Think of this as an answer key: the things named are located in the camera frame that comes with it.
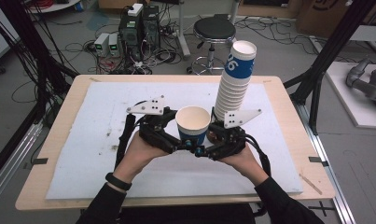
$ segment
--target wooden table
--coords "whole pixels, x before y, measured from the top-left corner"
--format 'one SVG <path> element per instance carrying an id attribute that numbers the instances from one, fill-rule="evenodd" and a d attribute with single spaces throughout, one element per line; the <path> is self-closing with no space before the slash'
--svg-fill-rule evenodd
<path id="1" fill-rule="evenodd" d="M 55 166 L 68 137 L 69 130 L 87 89 L 92 82 L 219 82 L 220 76 L 105 76 L 81 75 L 77 77 L 68 92 L 38 158 L 49 158 L 46 164 L 35 165 L 28 176 L 21 194 L 16 201 L 19 210 L 86 208 L 91 200 L 46 200 Z M 310 162 L 309 157 L 317 157 L 313 145 L 307 136 L 300 118 L 292 105 L 283 83 L 278 77 L 251 78 L 252 83 L 263 83 L 272 109 L 280 124 L 292 160 L 299 173 L 303 192 L 291 195 L 297 200 L 331 199 L 335 191 L 327 177 L 321 162 Z M 259 197 L 252 195 L 173 197 L 126 199 L 123 206 L 150 206 L 171 204 L 241 203 L 258 202 Z"/>

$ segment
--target round black stool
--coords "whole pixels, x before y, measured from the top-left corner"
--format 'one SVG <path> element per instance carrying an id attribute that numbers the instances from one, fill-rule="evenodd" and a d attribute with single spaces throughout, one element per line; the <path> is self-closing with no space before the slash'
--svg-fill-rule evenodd
<path id="1" fill-rule="evenodd" d="M 198 49 L 202 47 L 204 42 L 210 43 L 211 47 L 208 50 L 208 56 L 199 57 L 193 61 L 191 66 L 187 69 L 187 72 L 190 74 L 194 72 L 196 75 L 201 75 L 205 72 L 213 74 L 213 70 L 223 70 L 225 64 L 222 60 L 214 57 L 215 44 L 230 43 L 236 34 L 234 25 L 223 18 L 209 17 L 196 21 L 196 23 L 194 23 L 193 33 L 202 41 L 197 46 Z M 218 61 L 222 66 L 214 67 L 214 61 Z"/>

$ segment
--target blue cup band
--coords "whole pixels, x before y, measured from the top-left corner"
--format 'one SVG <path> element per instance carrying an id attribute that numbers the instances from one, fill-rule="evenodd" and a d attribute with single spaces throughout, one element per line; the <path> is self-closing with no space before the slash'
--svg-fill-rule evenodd
<path id="1" fill-rule="evenodd" d="M 254 63 L 255 59 L 245 61 L 235 58 L 232 54 L 230 54 L 228 62 L 225 64 L 225 71 L 231 77 L 240 79 L 248 78 L 252 75 Z"/>
<path id="2" fill-rule="evenodd" d="M 190 134 L 182 133 L 179 130 L 178 132 L 179 132 L 179 136 L 181 137 L 181 140 L 198 138 L 197 145 L 202 145 L 202 143 L 204 142 L 205 134 L 207 133 L 206 130 L 203 133 L 197 134 L 197 135 L 190 135 Z"/>

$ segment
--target gray robotic device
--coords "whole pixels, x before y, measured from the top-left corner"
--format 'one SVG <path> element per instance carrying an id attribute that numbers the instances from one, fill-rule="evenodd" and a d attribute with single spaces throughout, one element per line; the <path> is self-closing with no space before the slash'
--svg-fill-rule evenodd
<path id="1" fill-rule="evenodd" d="M 371 72 L 369 82 L 365 82 L 360 77 L 365 73 L 365 68 L 368 66 L 370 60 L 364 59 L 359 64 L 353 67 L 345 79 L 345 84 L 348 87 L 357 89 L 365 93 L 366 97 L 376 104 L 376 70 Z"/>

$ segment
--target black wristband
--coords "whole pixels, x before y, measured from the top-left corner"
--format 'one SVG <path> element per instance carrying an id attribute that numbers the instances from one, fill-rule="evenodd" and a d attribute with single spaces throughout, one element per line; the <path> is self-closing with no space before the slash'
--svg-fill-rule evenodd
<path id="1" fill-rule="evenodd" d="M 108 173 L 105 179 L 119 189 L 129 190 L 132 187 L 132 184 L 128 184 L 114 177 L 113 173 Z"/>

